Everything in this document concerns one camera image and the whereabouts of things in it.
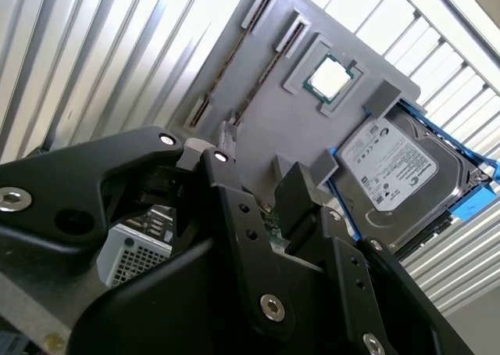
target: barcode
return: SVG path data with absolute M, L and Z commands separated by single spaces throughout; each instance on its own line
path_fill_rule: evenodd
M 373 127 L 370 128 L 369 133 L 374 134 L 377 131 L 378 131 L 378 126 L 376 124 L 374 124 Z

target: mounting hole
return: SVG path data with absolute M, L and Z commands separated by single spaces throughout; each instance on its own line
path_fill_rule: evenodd
M 126 238 L 123 243 L 125 243 L 125 246 L 131 247 L 135 244 L 134 240 L 132 238 Z
M 67 234 L 83 235 L 94 227 L 94 218 L 83 210 L 64 209 L 55 215 L 55 225 Z
M 257 240 L 259 238 L 259 236 L 257 235 L 257 233 L 253 230 L 250 230 L 248 229 L 245 234 L 247 235 L 247 237 L 251 240 Z
M 240 210 L 243 212 L 243 213 L 249 213 L 250 212 L 250 208 L 247 207 L 245 204 L 240 204 L 238 205 L 238 207 L 240 208 Z

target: blue drive bracket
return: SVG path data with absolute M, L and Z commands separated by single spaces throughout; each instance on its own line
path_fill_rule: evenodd
M 467 148 L 461 142 L 455 140 L 450 134 L 440 129 L 437 125 L 428 120 L 425 115 L 420 111 L 417 106 L 413 106 L 407 101 L 400 99 L 396 106 L 400 106 L 407 113 L 409 113 L 412 117 L 416 118 L 423 125 L 425 125 L 430 131 L 436 134 L 438 137 L 443 140 L 449 142 L 453 145 L 457 150 L 463 153 L 472 163 L 474 163 L 477 167 L 481 165 L 488 165 L 494 169 L 493 176 L 491 177 L 495 182 L 500 184 L 500 163 L 496 160 L 489 159 L 484 157 L 473 150 Z M 332 156 L 335 156 L 337 153 L 336 148 L 330 148 L 330 152 Z M 346 218 L 350 222 L 352 229 L 355 232 L 353 236 L 356 240 L 361 238 L 361 233 L 356 226 L 353 218 L 351 217 L 348 208 L 345 202 L 342 200 L 341 195 L 339 194 L 335 183 L 334 177 L 332 176 L 328 181 L 328 187 L 338 199 L 338 202 L 341 204 L 341 207 L 345 213 Z M 490 185 L 478 185 L 473 188 L 469 192 L 467 192 L 457 203 L 449 208 L 449 211 L 452 215 L 460 218 L 463 221 L 467 221 L 472 218 L 474 215 L 479 213 L 483 208 L 489 205 L 496 197 L 495 192 L 491 188 Z

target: silver screw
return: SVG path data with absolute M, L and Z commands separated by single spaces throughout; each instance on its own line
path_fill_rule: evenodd
M 362 337 L 362 341 L 365 343 L 370 355 L 385 355 L 385 350 L 375 335 L 366 333 Z
M 174 140 L 174 139 L 172 139 L 170 136 L 168 136 L 168 135 L 166 135 L 166 134 L 161 134 L 161 135 L 159 136 L 159 139 L 160 139 L 163 143 L 165 143 L 165 144 L 167 144 L 167 145 L 173 145 L 173 144 L 175 144 L 175 140 Z
M 222 162 L 226 162 L 227 161 L 227 157 L 224 154 L 222 154 L 221 152 L 215 152 L 213 154 L 216 156 L 216 158 L 219 161 L 222 161 Z
M 335 210 L 330 211 L 330 215 L 334 218 L 336 221 L 340 221 L 342 219 L 341 215 L 337 213 Z
M 0 211 L 19 212 L 31 205 L 31 195 L 21 188 L 0 188 Z
M 262 295 L 260 308 L 271 321 L 282 322 L 284 320 L 284 307 L 281 300 L 271 294 Z
M 378 252 L 381 252 L 382 251 L 382 246 L 380 245 L 379 242 L 377 242 L 376 240 L 372 239 L 370 240 L 370 244 L 374 247 L 374 249 L 376 249 Z

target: hole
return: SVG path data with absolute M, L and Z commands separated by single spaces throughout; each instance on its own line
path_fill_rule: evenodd
M 83 235 L 94 227 L 94 218 L 83 210 L 64 209 L 55 216 L 55 225 L 67 234 Z
M 369 345 L 370 349 L 374 352 L 374 353 L 378 353 L 380 351 L 380 348 L 379 346 L 377 345 L 377 343 L 371 339 L 370 342 L 369 342 Z
M 240 204 L 238 205 L 240 210 L 243 212 L 243 213 L 249 213 L 250 212 L 250 208 L 247 207 L 245 204 Z
M 249 239 L 251 239 L 251 240 L 257 240 L 257 238 L 259 237 L 255 231 L 250 230 L 250 229 L 248 229 L 248 230 L 245 232 L 245 234 L 246 234 L 246 235 L 248 236 L 248 238 L 249 238 Z
M 135 244 L 134 240 L 132 238 L 126 238 L 124 241 L 125 246 L 131 247 Z
M 270 309 L 271 312 L 273 312 L 274 314 L 277 314 L 278 313 L 278 305 L 276 305 L 276 303 L 272 300 L 270 300 L 268 303 L 267 303 L 267 307 Z
M 8 204 L 15 204 L 21 201 L 21 195 L 15 192 L 9 192 L 2 197 L 2 201 Z

